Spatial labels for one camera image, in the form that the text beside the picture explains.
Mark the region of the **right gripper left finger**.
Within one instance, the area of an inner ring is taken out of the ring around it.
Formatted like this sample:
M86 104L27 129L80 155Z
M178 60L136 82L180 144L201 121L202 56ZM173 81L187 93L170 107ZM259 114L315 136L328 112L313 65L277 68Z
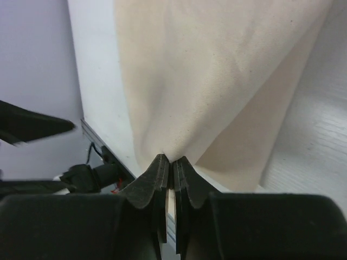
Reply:
M117 259L161 259L167 242L170 163L157 155L147 170L120 192Z

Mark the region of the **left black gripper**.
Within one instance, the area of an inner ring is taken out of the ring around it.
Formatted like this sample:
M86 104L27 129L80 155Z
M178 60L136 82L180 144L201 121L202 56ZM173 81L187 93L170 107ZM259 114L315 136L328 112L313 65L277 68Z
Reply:
M1 140L11 145L70 132L75 125L66 119L32 112L1 101Z

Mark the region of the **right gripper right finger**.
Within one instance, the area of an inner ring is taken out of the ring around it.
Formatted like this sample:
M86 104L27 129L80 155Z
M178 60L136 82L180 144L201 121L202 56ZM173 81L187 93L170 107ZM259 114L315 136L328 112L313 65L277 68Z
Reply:
M200 176L187 157L171 164L175 195L176 252L186 258L191 227L209 193L217 189Z

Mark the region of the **beige cloth surgical kit roll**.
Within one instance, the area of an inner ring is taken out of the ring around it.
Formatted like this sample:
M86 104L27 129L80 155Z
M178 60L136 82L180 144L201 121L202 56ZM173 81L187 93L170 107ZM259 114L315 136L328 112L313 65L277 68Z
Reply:
M138 165L254 191L331 1L115 1Z

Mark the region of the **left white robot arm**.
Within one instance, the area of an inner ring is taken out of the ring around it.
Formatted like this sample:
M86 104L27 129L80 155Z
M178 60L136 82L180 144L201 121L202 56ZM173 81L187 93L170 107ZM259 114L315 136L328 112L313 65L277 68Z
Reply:
M70 132L75 125L65 119L32 112L1 101L1 140L11 145ZM74 165L56 180L1 180L1 198L12 194L98 193L117 183L115 164L91 168Z

